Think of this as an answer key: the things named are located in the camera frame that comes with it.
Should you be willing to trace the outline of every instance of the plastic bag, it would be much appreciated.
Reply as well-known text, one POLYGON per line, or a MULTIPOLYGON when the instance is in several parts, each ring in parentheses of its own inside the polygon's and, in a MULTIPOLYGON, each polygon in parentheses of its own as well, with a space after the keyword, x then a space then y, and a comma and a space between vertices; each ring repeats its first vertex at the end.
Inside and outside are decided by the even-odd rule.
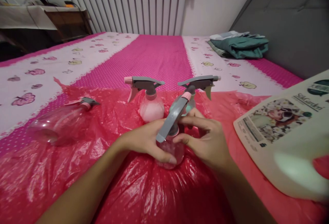
MULTIPOLYGON (((101 103, 90 112, 90 128, 81 140, 54 147, 33 142, 0 158, 0 223, 34 223, 84 174, 121 134, 144 124, 138 114, 144 93, 127 103, 129 89, 92 89, 62 85, 69 101, 87 96, 101 103)), ((166 112, 182 92, 161 92, 166 112)), ((276 190, 258 170, 233 129, 232 122, 262 97, 237 92, 204 92, 197 108, 222 122, 230 152, 279 223, 311 223, 323 213, 311 201, 292 199, 276 190)), ((197 129, 185 132, 198 137, 197 129)), ((210 170, 185 148, 174 170, 159 167, 145 154, 131 152, 113 179, 95 216, 96 223, 233 223, 226 196, 210 170)))

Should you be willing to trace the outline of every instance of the white radiator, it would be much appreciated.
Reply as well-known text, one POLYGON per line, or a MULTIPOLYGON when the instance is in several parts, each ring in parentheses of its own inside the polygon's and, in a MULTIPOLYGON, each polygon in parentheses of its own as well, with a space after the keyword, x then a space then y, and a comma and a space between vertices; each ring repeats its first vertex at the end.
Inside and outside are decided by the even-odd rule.
POLYGON ((93 33, 180 35, 185 0, 68 0, 88 10, 93 33))

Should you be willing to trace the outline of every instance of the mattress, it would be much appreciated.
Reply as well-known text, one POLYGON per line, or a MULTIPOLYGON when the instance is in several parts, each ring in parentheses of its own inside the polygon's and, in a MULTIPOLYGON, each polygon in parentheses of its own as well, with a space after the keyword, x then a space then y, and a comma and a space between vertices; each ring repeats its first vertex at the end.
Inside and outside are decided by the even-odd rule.
POLYGON ((301 81, 266 59, 223 59, 207 40, 106 32, 0 63, 0 163, 32 142, 25 131, 33 120, 66 103, 54 77, 76 87, 119 89, 129 88, 125 76, 140 75, 165 81, 159 91, 182 91, 177 82, 212 74, 221 76, 213 92, 254 96, 276 95, 301 81))

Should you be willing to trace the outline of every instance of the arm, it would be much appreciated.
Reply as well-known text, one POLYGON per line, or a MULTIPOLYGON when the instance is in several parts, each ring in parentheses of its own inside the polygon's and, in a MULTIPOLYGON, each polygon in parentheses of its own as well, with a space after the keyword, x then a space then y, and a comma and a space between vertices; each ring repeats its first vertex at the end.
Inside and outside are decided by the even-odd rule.
POLYGON ((220 122, 204 118, 196 109, 180 122, 198 127, 202 137, 179 134, 174 143, 185 143, 213 170, 225 191, 235 221, 238 224, 276 223, 231 158, 220 122))
POLYGON ((173 155, 156 146, 164 120, 156 120, 120 136, 104 155, 41 216, 37 224, 90 223, 114 175, 130 150, 148 153, 161 162, 173 155))

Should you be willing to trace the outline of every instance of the empty spray bottle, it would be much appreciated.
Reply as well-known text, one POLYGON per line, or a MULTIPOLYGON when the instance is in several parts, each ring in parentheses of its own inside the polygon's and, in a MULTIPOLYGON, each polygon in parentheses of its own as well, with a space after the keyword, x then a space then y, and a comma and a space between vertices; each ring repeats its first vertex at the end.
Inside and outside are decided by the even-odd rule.
POLYGON ((165 106, 162 99, 157 97, 157 91, 155 89, 164 85, 165 82, 144 76, 128 76, 124 78, 124 83, 131 85, 128 102, 132 101, 140 90, 145 89, 145 97, 139 108, 139 114, 144 122, 163 118, 165 106))
POLYGON ((63 145, 76 140, 76 136, 89 127, 86 113, 98 102, 84 97, 50 111, 35 120, 27 132, 39 142, 63 145))
MULTIPOLYGON (((178 98, 176 103, 173 103, 168 117, 166 118, 163 126, 159 130, 156 140, 157 146, 175 156, 177 164, 180 164, 184 158, 184 144, 174 143, 172 140, 179 133, 178 119, 186 112, 186 106, 191 99, 190 91, 194 91, 194 86, 188 88, 181 97, 178 98)), ((176 165, 170 163, 161 163, 157 161, 157 164, 165 169, 173 169, 176 165)))
MULTIPOLYGON (((196 89, 204 90, 209 100, 211 100, 211 88, 214 86, 214 82, 218 80, 220 80, 220 76, 207 75, 207 76, 197 76, 188 79, 184 82, 177 83, 179 86, 184 86, 186 88, 185 92, 187 91, 188 87, 190 86, 195 87, 194 91, 191 91, 191 100, 187 104, 186 113, 183 114, 182 116, 188 114, 195 107, 195 100, 194 100, 195 90, 196 89)), ((176 103, 180 97, 181 95, 175 99, 174 103, 176 103)))

